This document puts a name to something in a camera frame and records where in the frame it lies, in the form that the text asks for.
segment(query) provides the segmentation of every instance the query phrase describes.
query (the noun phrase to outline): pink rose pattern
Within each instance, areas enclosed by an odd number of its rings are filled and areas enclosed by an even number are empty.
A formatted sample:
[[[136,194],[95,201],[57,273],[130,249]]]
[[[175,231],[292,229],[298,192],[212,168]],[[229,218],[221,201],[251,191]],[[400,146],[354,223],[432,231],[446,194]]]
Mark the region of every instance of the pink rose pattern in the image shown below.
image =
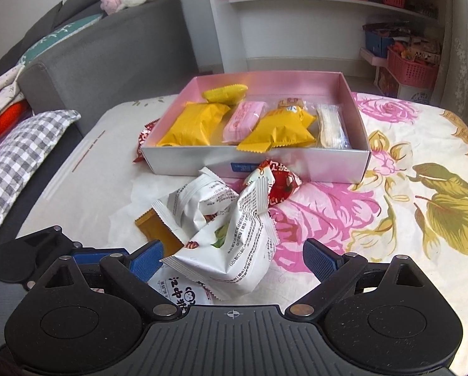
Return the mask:
[[[310,182],[269,212],[280,243],[274,260],[293,273],[308,272],[302,247],[315,238],[338,254],[352,229],[369,225],[380,213],[373,192],[352,192],[348,184]]]
[[[373,169],[378,175],[389,176],[401,171],[396,167],[396,162],[387,151],[372,151],[372,156],[379,162],[379,165]]]
[[[419,110],[411,102],[361,93],[352,95],[359,110],[376,120],[413,124],[418,118]],[[372,155],[377,160],[374,171],[378,175],[400,171],[388,152],[374,151]],[[238,191],[242,189],[242,180],[227,183]],[[339,183],[306,183],[289,199],[270,209],[280,239],[274,256],[278,266],[293,273],[308,272],[302,257],[307,238],[315,238],[343,254],[350,231],[373,222],[381,213],[373,192],[353,192],[349,187]]]
[[[411,102],[361,93],[353,93],[352,96],[359,110],[376,120],[413,124],[418,118],[418,110],[413,107]]]

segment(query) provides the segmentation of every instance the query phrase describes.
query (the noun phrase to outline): folded blanket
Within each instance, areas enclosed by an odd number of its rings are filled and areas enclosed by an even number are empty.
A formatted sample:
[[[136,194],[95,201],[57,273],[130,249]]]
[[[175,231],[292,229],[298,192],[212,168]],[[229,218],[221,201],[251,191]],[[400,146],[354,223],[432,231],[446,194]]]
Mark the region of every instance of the folded blanket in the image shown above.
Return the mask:
[[[0,114],[10,105],[25,98],[17,82],[18,76],[24,68],[25,65],[16,65],[0,76]]]

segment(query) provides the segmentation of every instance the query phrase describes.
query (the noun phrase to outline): metal screw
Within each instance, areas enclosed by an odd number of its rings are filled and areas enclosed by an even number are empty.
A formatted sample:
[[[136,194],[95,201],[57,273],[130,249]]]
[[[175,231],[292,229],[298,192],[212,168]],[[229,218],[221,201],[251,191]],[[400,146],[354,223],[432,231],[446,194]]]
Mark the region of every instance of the metal screw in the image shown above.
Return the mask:
[[[154,307],[153,311],[155,315],[160,317],[170,317],[176,314],[177,308],[170,304],[159,304]]]
[[[290,308],[290,312],[299,317],[308,317],[314,313],[314,308],[307,304],[295,304]]]

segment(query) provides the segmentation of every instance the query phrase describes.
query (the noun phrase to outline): gray checkered pillow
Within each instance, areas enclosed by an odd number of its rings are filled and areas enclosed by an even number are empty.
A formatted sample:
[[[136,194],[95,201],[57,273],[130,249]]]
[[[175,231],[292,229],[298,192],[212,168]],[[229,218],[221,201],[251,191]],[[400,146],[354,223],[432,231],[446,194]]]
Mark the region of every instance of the gray checkered pillow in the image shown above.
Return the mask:
[[[0,226],[32,174],[79,119],[74,110],[40,113],[22,121],[0,144]]]

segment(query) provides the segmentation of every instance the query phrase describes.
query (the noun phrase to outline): open cardboard box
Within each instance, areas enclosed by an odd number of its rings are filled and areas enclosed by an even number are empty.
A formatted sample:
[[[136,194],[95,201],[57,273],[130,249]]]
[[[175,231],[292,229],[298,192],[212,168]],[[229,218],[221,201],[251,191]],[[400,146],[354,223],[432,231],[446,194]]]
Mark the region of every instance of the open cardboard box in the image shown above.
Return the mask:
[[[315,104],[336,104],[342,109],[351,150],[316,147],[273,148],[265,154],[238,151],[219,139],[226,120],[210,146],[156,147],[183,111],[187,102],[204,102],[202,92],[232,84],[248,86],[247,100],[276,102],[301,97]],[[224,178],[247,176],[265,159],[279,161],[303,180],[360,183],[371,151],[363,121],[343,74],[318,71],[263,71],[198,76],[178,95],[142,145],[142,153],[155,174],[196,176],[207,166]]]

